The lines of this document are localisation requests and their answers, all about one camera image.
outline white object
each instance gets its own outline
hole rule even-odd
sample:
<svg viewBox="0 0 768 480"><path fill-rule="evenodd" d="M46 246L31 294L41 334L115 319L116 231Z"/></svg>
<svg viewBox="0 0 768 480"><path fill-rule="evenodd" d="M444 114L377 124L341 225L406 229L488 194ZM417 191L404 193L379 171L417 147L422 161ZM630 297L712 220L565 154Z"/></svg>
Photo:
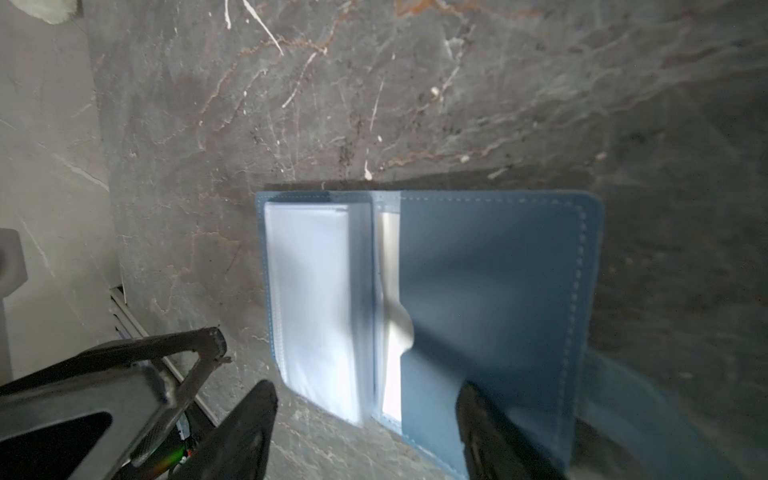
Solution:
<svg viewBox="0 0 768 480"><path fill-rule="evenodd" d="M384 389L382 413L402 421L400 357L413 346L413 322L400 304L400 214L376 215L384 293Z"/></svg>
<svg viewBox="0 0 768 480"><path fill-rule="evenodd" d="M374 390L371 206L269 202L264 224L280 375L361 425Z"/></svg>

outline wallet stitching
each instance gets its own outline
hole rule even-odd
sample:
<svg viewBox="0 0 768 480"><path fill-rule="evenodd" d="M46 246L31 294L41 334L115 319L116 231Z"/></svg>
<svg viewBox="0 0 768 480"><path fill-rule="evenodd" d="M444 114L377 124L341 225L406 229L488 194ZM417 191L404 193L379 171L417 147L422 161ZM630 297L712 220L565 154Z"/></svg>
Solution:
<svg viewBox="0 0 768 480"><path fill-rule="evenodd" d="M576 249L576 270L574 274L574 283L573 288L571 289L571 301L568 305L568 330L566 332L565 337L565 345L563 347L563 363L561 367L561 375L559 379L559 385L558 385L558 400L557 400L557 410L555 414L555 429L554 429L554 442L552 446L552 455L551 459L554 461L554 454L556 451L560 449L560 437L561 437L561 430L562 430L562 424L563 424L563 414L564 414L564 408L565 408L565 386L566 382L568 380L568 373L571 366L571 344L573 343L573 335L574 331L576 329L576 310L577 310L577 301L578 301L578 294L581 287L581 275L582 270L581 268L584 265L584 245L587 243L587 214L584 212L584 208L581 205L574 204L571 200L565 200L560 201L558 198L472 198L472 197L465 197L465 198L451 198L451 197L401 197L401 200L417 200L417 201L465 201L465 202L482 202L483 200L486 203L507 203L507 204L542 204L542 205L564 205L565 207L572 209L576 212L578 215L578 228L579 228L579 243ZM410 442L412 442L415 445L416 442L413 441L410 437L407 435L404 435Z"/></svg>

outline wallet flap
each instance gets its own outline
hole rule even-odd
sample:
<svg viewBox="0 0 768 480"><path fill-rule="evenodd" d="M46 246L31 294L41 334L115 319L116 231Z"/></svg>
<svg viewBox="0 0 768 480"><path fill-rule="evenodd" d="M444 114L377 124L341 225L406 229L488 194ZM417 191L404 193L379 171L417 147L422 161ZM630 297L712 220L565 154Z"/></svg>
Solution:
<svg viewBox="0 0 768 480"><path fill-rule="evenodd" d="M465 477L455 402L471 380L563 470L602 203L575 191L402 192L402 434Z"/></svg>

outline wallet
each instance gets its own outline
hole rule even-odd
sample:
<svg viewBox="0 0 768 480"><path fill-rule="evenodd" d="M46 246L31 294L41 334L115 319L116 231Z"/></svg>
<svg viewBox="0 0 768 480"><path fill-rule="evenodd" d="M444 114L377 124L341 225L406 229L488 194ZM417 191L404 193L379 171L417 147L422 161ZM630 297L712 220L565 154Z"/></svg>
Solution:
<svg viewBox="0 0 768 480"><path fill-rule="evenodd" d="M273 357L286 386L328 413L373 418L466 478L455 403L470 381L562 472L579 416L660 476L738 478L647 380L588 351L604 224L593 194L260 192L256 203Z"/></svg>

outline gray marble countertop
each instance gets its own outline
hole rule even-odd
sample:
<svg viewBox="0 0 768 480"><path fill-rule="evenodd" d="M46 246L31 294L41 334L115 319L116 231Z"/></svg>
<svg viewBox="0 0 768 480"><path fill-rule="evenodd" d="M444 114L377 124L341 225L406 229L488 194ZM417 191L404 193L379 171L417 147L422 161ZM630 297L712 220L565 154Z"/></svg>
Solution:
<svg viewBox="0 0 768 480"><path fill-rule="evenodd" d="M127 301L150 333L220 326L220 418L278 385L270 478L444 477L280 382L253 195L305 188L595 192L591 346L768 470L765 2L251 6L266 28L243 0L84 0ZM643 478L580 431L595 470Z"/></svg>

